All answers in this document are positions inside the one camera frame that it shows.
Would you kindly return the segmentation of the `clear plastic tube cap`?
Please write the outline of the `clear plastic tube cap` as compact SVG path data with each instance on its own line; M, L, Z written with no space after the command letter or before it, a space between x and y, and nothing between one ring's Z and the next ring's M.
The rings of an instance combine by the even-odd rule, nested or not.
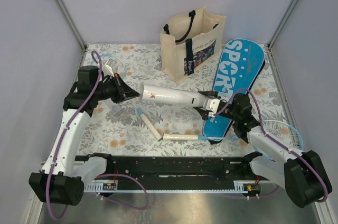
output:
M115 116L123 113L123 109L119 104L114 103L112 100L107 100L107 106Z

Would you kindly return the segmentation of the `light blue racket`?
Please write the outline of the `light blue racket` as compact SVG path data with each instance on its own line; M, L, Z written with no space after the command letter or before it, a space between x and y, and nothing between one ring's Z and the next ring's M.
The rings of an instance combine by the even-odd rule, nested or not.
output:
M127 67L119 57L117 57L116 55L110 54L110 53L102 54L99 57L100 58L109 57L109 58L115 58L116 60L119 60L121 62L121 64L124 66L124 73L122 74L122 79L124 80L125 76L127 75ZM157 141L161 141L163 139L163 135L158 132L158 130L153 126L153 124L150 122L150 120L146 117L146 115L141 111L141 109L138 108L134 102L132 102L132 104L135 107L139 117L145 123L147 128L151 131L151 133L153 134L155 139Z
M278 120L263 120L265 131L272 133L279 140L290 143L292 147L304 151L304 141L300 132L292 125ZM220 143L224 139L239 139L237 137L207 137L202 135L163 134L165 141L209 141Z

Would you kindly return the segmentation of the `white shuttlecock tube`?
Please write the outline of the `white shuttlecock tube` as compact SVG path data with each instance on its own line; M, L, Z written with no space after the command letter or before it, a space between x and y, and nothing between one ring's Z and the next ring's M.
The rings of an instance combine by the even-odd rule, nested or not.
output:
M210 99L199 92L158 87L141 83L139 86L139 100L152 101L161 104L180 105L202 108Z

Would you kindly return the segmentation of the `blue racket cover bag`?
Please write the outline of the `blue racket cover bag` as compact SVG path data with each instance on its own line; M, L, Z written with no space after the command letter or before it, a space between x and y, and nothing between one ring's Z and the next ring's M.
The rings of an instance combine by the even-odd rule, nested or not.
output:
M221 52L212 90L220 99L228 100L239 89L251 89L265 64L265 53L257 43L246 39L229 41ZM225 137L233 121L220 115L208 118L199 140Z

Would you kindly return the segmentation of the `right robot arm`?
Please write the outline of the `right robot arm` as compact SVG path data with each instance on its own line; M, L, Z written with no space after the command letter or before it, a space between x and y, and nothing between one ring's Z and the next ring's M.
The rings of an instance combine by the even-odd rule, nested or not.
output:
M292 202L300 208L313 203L323 203L332 192L320 156L315 151L303 152L287 146L265 130L262 117L252 115L251 101L255 97L248 89L236 91L228 101L221 100L216 91L200 91L192 105L203 120L221 116L233 121L235 134L271 157L263 161L262 154L241 165L240 173L248 180L262 176L284 188Z

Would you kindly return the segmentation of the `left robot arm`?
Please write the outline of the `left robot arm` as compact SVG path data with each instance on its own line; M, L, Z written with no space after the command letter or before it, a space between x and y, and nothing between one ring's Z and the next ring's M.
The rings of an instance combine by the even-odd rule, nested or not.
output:
M104 75L96 66L82 66L78 80L64 99L62 122L53 149L41 171L31 173L29 185L41 202L76 206L85 187L96 177L109 179L115 167L108 154L94 154L74 168L81 137L100 101L116 104L139 97L119 74Z

